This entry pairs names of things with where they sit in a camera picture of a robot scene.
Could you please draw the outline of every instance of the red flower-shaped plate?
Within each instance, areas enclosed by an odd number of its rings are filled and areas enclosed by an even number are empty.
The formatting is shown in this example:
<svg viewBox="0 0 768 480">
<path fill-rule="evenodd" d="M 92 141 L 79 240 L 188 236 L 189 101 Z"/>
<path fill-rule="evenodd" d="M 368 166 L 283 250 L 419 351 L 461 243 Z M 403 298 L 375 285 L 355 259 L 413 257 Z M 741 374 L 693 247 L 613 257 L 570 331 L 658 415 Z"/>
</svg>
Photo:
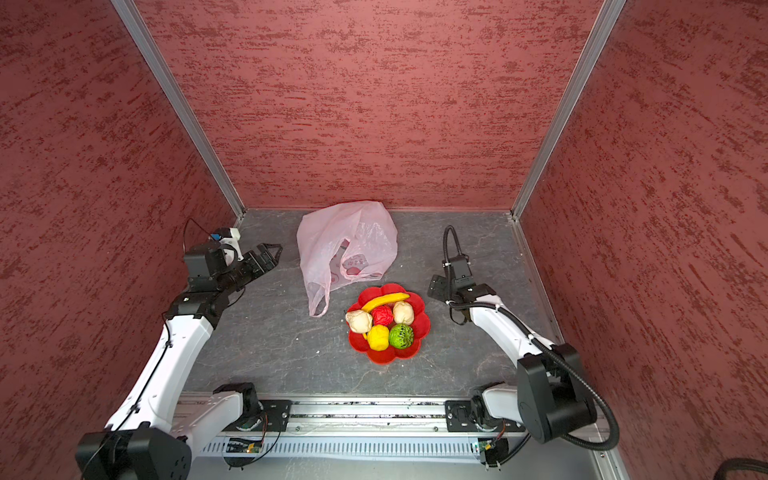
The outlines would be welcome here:
<svg viewBox="0 0 768 480">
<path fill-rule="evenodd" d="M 392 363 L 395 359 L 410 359 L 414 357 L 422 348 L 422 339 L 427 336 L 429 329 L 432 328 L 432 324 L 429 322 L 429 317 L 424 313 L 424 300 L 413 292 L 406 292 L 406 289 L 402 288 L 397 283 L 387 283 L 385 286 L 372 286 L 366 288 L 357 297 L 357 303 L 352 305 L 347 312 L 360 310 L 363 305 L 370 300 L 375 299 L 377 296 L 389 295 L 390 293 L 408 293 L 410 295 L 406 302 L 410 303 L 413 307 L 414 320 L 411 324 L 411 328 L 413 329 L 413 345 L 407 349 L 396 349 L 390 345 L 388 349 L 382 352 L 376 352 L 375 350 L 371 350 L 368 345 L 368 340 L 364 339 L 362 334 L 354 333 L 352 330 L 349 331 L 349 344 L 352 348 L 360 353 L 367 354 L 371 362 L 379 365 Z M 392 322 L 387 328 L 391 330 L 395 325 L 396 323 Z"/>
</svg>

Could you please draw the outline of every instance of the pink plastic bag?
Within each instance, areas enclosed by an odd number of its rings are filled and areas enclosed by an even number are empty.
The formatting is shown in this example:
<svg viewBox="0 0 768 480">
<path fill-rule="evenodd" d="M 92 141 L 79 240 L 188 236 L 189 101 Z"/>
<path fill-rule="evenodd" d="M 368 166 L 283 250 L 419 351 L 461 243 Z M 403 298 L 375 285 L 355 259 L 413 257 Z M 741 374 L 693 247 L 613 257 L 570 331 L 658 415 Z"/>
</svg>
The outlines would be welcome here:
<svg viewBox="0 0 768 480">
<path fill-rule="evenodd" d="M 325 315 L 332 290 L 380 279 L 397 257 L 397 229 L 381 202 L 338 204 L 304 215 L 296 239 L 310 316 Z"/>
</svg>

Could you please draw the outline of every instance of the yellow banana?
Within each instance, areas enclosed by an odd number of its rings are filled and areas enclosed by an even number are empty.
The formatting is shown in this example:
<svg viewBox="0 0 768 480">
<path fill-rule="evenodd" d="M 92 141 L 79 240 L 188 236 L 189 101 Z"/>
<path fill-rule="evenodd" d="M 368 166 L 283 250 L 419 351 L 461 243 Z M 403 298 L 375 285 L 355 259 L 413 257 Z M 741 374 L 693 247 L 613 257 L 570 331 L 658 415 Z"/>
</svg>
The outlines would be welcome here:
<svg viewBox="0 0 768 480">
<path fill-rule="evenodd" d="M 386 305 L 387 303 L 402 302 L 410 297 L 411 296 L 408 293 L 390 293 L 388 295 L 377 296 L 375 299 L 366 303 L 361 310 L 371 313 L 371 310 L 375 309 L 377 306 Z"/>
</svg>

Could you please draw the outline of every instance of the green fruit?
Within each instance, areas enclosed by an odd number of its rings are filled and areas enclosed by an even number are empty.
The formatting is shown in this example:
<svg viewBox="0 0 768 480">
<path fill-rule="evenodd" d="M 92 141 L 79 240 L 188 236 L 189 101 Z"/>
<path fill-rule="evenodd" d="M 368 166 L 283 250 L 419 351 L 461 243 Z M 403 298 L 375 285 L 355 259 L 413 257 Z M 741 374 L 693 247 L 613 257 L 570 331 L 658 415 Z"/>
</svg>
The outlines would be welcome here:
<svg viewBox="0 0 768 480">
<path fill-rule="evenodd" d="M 413 345 L 413 329 L 404 323 L 395 325 L 389 332 L 389 345 L 396 349 L 407 349 Z"/>
</svg>

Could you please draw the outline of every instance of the red fruit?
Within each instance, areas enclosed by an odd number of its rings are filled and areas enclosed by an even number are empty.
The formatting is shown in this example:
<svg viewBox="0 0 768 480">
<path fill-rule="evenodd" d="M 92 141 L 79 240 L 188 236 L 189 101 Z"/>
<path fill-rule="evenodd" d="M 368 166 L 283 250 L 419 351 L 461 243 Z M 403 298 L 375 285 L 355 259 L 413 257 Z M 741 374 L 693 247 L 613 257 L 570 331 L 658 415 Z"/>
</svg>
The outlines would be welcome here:
<svg viewBox="0 0 768 480">
<path fill-rule="evenodd" d="M 374 325 L 387 326 L 395 321 L 395 316 L 392 314 L 392 309 L 387 305 L 377 306 L 375 309 L 373 309 L 371 315 L 373 316 Z"/>
</svg>

